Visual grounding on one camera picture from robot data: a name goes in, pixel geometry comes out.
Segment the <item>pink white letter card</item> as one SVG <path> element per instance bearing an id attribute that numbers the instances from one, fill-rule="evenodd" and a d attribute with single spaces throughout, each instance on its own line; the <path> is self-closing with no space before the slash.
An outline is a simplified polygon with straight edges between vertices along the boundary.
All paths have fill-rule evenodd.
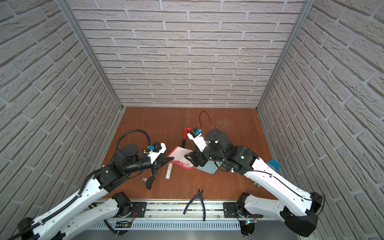
<path id="1" fill-rule="evenodd" d="M 186 159 L 185 155 L 192 153 L 192 150 L 188 150 L 182 147 L 175 147 L 168 157 L 173 157 L 174 159 L 170 162 L 170 164 L 176 164 L 184 169 L 191 170 L 195 166 Z"/>

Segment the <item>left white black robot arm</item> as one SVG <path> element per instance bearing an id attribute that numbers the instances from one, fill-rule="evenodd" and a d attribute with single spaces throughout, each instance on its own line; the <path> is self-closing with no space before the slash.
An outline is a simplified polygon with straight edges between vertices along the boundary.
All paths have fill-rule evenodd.
<path id="1" fill-rule="evenodd" d="M 121 140 L 129 134 L 141 133 L 147 139 L 148 146 L 139 152 L 135 144 L 119 147 Z M 97 206 L 94 203 L 101 197 L 132 179 L 132 174 L 140 175 L 151 170 L 152 176 L 146 181 L 149 190 L 159 169 L 173 157 L 165 155 L 164 143 L 151 143 L 147 132 L 140 129 L 122 134 L 115 147 L 110 162 L 88 174 L 80 189 L 59 205 L 36 218 L 24 218 L 18 223 L 19 232 L 11 240 L 70 240 L 92 225 L 112 217 L 128 217 L 135 220 L 138 211 L 124 192 L 114 194 L 106 202 Z"/>

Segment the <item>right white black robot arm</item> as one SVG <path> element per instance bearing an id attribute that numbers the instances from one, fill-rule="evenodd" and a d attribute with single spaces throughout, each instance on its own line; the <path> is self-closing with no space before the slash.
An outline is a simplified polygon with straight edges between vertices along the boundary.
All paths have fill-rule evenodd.
<path id="1" fill-rule="evenodd" d="M 185 155 L 194 167 L 214 163 L 217 170 L 237 173 L 260 185 L 275 200 L 242 193 L 237 201 L 240 215 L 264 215 L 283 222 L 301 237 L 309 237 L 317 228 L 325 199 L 316 192 L 309 193 L 290 183 L 245 146 L 235 146 L 226 133 L 212 128 L 204 134 L 200 128 L 185 131 L 195 144 L 195 150 Z"/>

